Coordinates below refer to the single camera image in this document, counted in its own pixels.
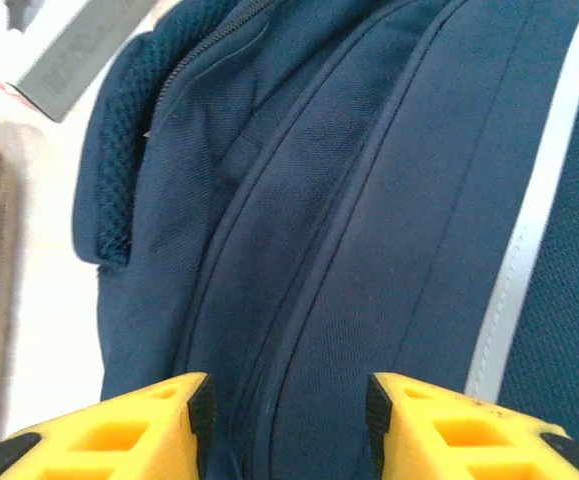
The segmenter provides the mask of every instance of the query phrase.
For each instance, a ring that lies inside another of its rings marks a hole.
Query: navy mesh fabric
[[[579,439],[579,116],[500,402]]]
[[[147,131],[157,95],[175,65],[208,36],[237,0],[186,0],[168,14],[153,34],[139,38],[130,58],[115,65],[107,78],[113,89],[101,95],[94,115],[101,131],[95,135],[97,203],[96,256],[125,265],[131,249],[133,196]]]

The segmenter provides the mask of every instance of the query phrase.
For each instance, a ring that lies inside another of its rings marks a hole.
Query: backpack
[[[579,438],[579,0],[184,0],[73,215],[107,399],[215,380],[208,478],[374,478],[369,374]]]

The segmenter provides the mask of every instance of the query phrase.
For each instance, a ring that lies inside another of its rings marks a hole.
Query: zipper
[[[238,17],[234,18],[231,22],[229,22],[227,25],[225,25],[224,28],[222,28],[220,30],[216,30],[212,35],[210,35],[204,41],[202,41],[201,43],[196,45],[196,47],[193,50],[191,50],[191,52],[189,52],[180,61],[180,63],[178,63],[178,65],[176,65],[176,68],[174,68],[171,71],[171,73],[167,77],[167,80],[165,80],[165,83],[162,85],[162,89],[160,90],[160,93],[158,94],[158,98],[156,100],[156,107],[154,109],[154,116],[155,116],[156,112],[158,111],[158,107],[162,103],[162,100],[163,100],[165,94],[167,93],[167,91],[169,90],[169,87],[171,87],[171,84],[173,83],[173,81],[193,60],[195,60],[199,55],[203,54],[204,52],[209,50],[211,47],[213,47],[215,44],[220,42],[223,38],[231,35],[236,30],[243,27],[250,20],[252,20],[254,17],[258,16],[267,7],[269,7],[271,4],[275,3],[276,1],[277,0],[255,0]]]

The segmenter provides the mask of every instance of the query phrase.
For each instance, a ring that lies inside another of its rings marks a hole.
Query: gray reflective stripe
[[[535,164],[485,312],[465,393],[496,402],[579,106],[579,24],[562,64]]]

